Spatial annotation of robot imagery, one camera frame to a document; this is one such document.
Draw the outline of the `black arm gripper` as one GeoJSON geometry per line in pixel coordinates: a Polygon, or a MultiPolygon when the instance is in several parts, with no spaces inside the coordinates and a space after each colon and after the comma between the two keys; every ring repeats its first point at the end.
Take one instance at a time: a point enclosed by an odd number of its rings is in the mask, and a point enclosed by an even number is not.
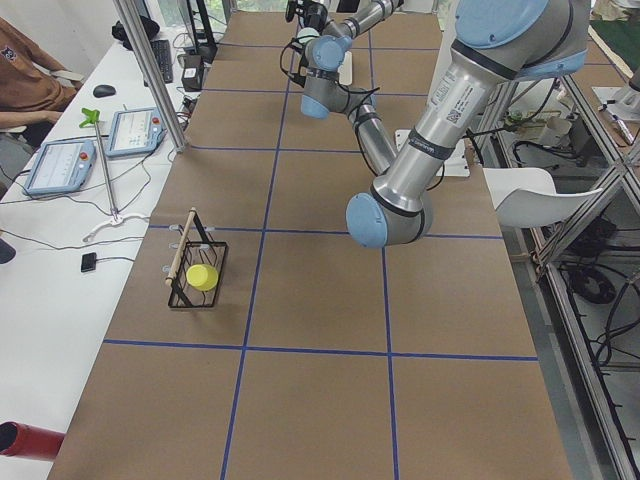
{"type": "Polygon", "coordinates": [[[285,20],[290,23],[298,16],[304,27],[323,30],[328,19],[330,0],[289,0],[285,20]]]}

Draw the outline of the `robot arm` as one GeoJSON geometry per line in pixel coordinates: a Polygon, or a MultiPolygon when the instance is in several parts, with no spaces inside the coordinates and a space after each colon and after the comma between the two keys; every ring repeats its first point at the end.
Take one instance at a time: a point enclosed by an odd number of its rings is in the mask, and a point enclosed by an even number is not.
{"type": "Polygon", "coordinates": [[[590,10],[587,1],[460,2],[451,63],[390,166],[348,202],[351,237],[368,248],[421,237],[433,220],[426,188],[496,86],[579,70],[590,10]]]}
{"type": "Polygon", "coordinates": [[[386,20],[403,3],[372,1],[337,21],[330,17],[328,1],[289,1],[285,19],[298,17],[302,28],[286,45],[299,57],[296,70],[284,74],[303,88],[301,112],[314,119],[342,114],[352,125],[365,164],[376,176],[388,170],[397,148],[377,111],[374,88],[347,81],[351,49],[357,37],[386,20]]]}

